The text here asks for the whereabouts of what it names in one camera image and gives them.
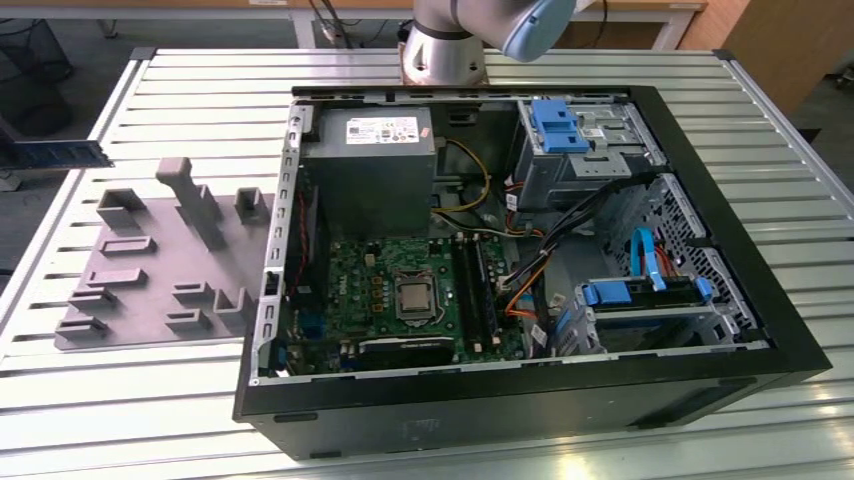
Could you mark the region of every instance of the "metal workbench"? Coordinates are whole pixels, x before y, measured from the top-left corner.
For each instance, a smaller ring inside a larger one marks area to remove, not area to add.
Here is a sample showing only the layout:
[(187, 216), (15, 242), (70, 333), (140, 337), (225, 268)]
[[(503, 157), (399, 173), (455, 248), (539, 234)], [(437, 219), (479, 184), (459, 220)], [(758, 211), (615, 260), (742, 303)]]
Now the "metal workbench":
[(273, 192), (291, 86), (399, 81), (391, 50), (162, 50), (130, 63), (95, 126), (116, 168), (70, 173), (0, 300), (0, 476), (852, 477), (854, 202), (741, 67), (708, 53), (634, 51), (487, 63), (494, 84), (661, 89), (836, 368), (684, 428), (297, 464), (231, 420), (239, 339), (62, 354), (52, 332), (102, 191), (170, 196), (158, 159), (187, 156), (215, 194)]

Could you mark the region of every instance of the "wooden cabinet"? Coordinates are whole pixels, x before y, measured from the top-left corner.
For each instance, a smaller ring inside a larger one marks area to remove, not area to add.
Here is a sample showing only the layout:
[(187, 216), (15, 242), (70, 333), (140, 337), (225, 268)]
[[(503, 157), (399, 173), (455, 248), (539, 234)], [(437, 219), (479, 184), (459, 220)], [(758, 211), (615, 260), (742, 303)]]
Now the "wooden cabinet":
[(681, 49), (724, 48), (792, 114), (854, 48), (852, 0), (710, 0)]

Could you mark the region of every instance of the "blue plastic clip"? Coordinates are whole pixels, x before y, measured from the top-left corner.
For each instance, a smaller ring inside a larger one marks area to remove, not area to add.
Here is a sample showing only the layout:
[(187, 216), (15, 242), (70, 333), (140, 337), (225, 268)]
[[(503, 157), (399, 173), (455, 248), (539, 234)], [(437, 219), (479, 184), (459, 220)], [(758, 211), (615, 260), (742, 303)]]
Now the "blue plastic clip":
[(599, 303), (602, 303), (602, 305), (632, 303), (632, 294), (629, 293), (626, 282), (619, 280), (610, 282), (597, 282), (594, 283), (593, 287), (597, 290)]
[(543, 135), (546, 153), (587, 153), (590, 142), (578, 133), (578, 117), (565, 100), (533, 100), (531, 123)]
[(712, 282), (705, 277), (697, 277), (694, 285), (697, 285), (697, 290), (700, 290), (700, 294), (704, 297), (704, 302), (709, 303), (716, 296), (716, 291), (712, 288)]
[(661, 271), (658, 269), (658, 259), (656, 258), (656, 238), (653, 237), (653, 230), (646, 227), (638, 227), (636, 233), (632, 235), (632, 274), (640, 276), (641, 269), (641, 255), (638, 253), (638, 244), (644, 244), (644, 263), (646, 264), (646, 273), (653, 280), (653, 290), (657, 292), (668, 290), (668, 285), (662, 278)]
[(582, 287), (582, 293), (585, 294), (585, 302), (589, 306), (599, 305), (599, 294), (597, 293), (597, 289), (593, 288), (593, 285), (585, 285)]
[(573, 316), (573, 312), (567, 308), (563, 311), (563, 315), (561, 315), (561, 319), (558, 320), (558, 326), (555, 327), (555, 333), (561, 333), (563, 331), (563, 327), (566, 327), (567, 323), (570, 323), (570, 317)]

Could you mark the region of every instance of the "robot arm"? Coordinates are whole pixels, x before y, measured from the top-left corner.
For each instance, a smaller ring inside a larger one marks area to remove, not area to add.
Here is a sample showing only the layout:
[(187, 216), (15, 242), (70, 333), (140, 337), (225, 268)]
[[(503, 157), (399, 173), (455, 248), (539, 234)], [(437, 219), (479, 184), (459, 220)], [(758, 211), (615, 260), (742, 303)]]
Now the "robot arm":
[(405, 73), (425, 85), (471, 85), (486, 75), (483, 43), (530, 62), (566, 30), (575, 0), (417, 0)]

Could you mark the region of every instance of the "power supply label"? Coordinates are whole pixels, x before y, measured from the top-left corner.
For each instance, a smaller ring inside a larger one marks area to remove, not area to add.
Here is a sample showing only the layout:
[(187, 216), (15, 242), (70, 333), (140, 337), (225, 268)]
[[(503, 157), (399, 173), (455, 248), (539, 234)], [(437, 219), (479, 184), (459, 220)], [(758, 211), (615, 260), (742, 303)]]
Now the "power supply label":
[(347, 145), (418, 143), (415, 117), (351, 118), (347, 121)]

